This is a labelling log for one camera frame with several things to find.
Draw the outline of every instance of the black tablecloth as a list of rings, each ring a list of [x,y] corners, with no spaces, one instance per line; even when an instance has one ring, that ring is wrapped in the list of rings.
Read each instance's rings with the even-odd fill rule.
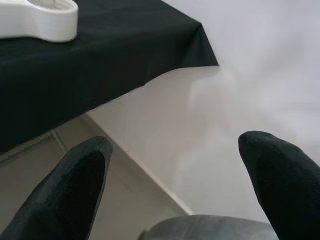
[[[160,0],[76,2],[74,41],[0,40],[0,152],[167,71],[218,65],[202,25]]]

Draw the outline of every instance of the white scale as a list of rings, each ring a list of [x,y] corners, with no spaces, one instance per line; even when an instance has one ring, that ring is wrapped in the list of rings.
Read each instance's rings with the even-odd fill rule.
[[[0,0],[0,39],[68,42],[77,36],[77,27],[78,5],[72,0]]]

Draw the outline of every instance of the baseboard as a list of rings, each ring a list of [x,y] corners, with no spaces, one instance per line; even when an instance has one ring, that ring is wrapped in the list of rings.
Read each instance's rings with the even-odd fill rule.
[[[146,182],[148,184],[153,185],[154,188],[157,188],[159,193],[161,194],[162,198],[166,200],[168,204],[171,205],[177,212],[181,215],[192,215],[193,212],[191,209],[184,204],[184,202],[179,199],[179,197],[172,191],[170,191],[163,182],[155,176],[150,169],[137,157],[134,156],[132,152],[125,148],[125,146],[113,136],[109,136],[105,131],[103,131],[96,122],[87,114],[84,114],[80,117],[87,126],[97,135],[106,136],[109,138],[112,143],[113,147],[117,149],[117,152],[121,155],[125,156],[126,159],[130,159],[127,162],[130,168],[135,170],[139,175],[144,176]]]

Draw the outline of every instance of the white wall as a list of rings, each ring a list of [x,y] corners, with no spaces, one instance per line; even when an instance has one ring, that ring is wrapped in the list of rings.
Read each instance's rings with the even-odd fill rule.
[[[203,23],[220,68],[166,73],[89,115],[194,213],[266,221],[237,140],[267,131],[320,163],[320,2],[166,2]]]

